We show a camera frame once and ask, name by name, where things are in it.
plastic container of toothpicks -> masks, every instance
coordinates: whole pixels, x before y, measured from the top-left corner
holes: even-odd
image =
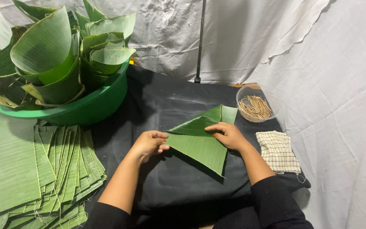
[[[259,102],[254,102],[254,104],[252,104],[250,100],[257,100]],[[267,105],[267,108],[265,110],[261,108],[264,107],[264,102],[266,102]],[[249,108],[252,106],[255,107],[255,109],[252,108],[254,112],[249,112]],[[256,83],[247,84],[238,90],[237,107],[242,117],[244,117],[248,121],[256,123],[261,123],[269,119],[274,119],[281,111],[281,104],[277,95],[266,86]]]

white checkered towel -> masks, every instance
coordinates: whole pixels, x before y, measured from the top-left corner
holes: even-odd
[[[275,173],[301,173],[289,136],[277,131],[257,132],[256,135],[261,145],[262,157]]]

black shirt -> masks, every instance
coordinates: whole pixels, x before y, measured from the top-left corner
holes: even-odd
[[[291,193],[277,176],[258,181],[251,187],[255,204],[219,219],[213,229],[313,229]],[[98,202],[85,229],[126,229],[131,216],[117,207]]]

green bowl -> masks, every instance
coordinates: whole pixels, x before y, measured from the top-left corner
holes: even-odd
[[[19,110],[0,105],[0,112],[19,119],[42,119],[58,126],[90,125],[113,114],[124,101],[129,60],[91,94],[64,106],[46,110]]]

metal pole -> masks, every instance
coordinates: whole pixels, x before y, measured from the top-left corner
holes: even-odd
[[[200,83],[200,66],[201,66],[201,48],[203,46],[203,29],[204,29],[204,16],[206,14],[206,0],[203,0],[203,10],[201,12],[201,27],[200,27],[200,44],[198,45],[198,58],[197,58],[197,73],[194,79],[195,83]]]

